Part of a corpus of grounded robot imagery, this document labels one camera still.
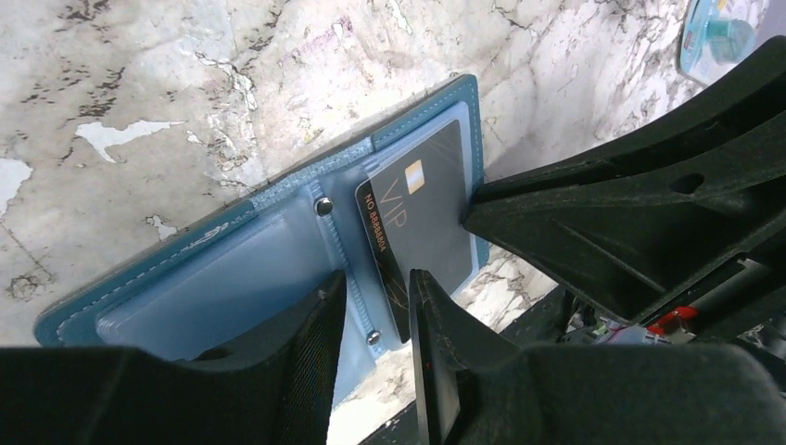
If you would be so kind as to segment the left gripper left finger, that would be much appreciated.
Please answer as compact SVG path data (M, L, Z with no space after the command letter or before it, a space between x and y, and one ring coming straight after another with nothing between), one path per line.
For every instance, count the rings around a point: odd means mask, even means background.
M1 352L5 444L323 444L346 276L194 360L130 347Z

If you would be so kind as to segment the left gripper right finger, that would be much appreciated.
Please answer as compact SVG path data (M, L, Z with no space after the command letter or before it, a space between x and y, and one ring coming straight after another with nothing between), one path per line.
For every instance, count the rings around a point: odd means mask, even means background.
M731 345L519 347L425 270L409 284L423 444L781 444L785 401Z

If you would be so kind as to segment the black VIP card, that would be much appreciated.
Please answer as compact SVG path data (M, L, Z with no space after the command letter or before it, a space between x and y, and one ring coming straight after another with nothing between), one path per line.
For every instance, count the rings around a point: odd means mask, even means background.
M474 269L471 236L461 227L467 203L463 124L458 119L406 137L396 154L355 190L398 340L410 337L409 273L428 270L448 292Z

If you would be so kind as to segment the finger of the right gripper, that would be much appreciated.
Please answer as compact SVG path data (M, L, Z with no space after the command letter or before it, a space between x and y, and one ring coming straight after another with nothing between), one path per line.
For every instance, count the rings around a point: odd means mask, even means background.
M661 118L483 185L471 233L623 322L741 256L785 279L785 39Z

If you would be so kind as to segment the blue leather card holder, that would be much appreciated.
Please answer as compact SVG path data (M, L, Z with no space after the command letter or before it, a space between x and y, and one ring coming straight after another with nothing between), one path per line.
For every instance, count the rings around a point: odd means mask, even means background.
M169 361L240 336L314 289L329 273L347 279L347 309L334 403L340 403L398 340L355 199L356 188L410 135L458 119L471 195L484 181L479 94L463 74L344 144L304 161L158 248L44 311L33 328L45 347L132 346ZM474 242L461 291L488 262Z

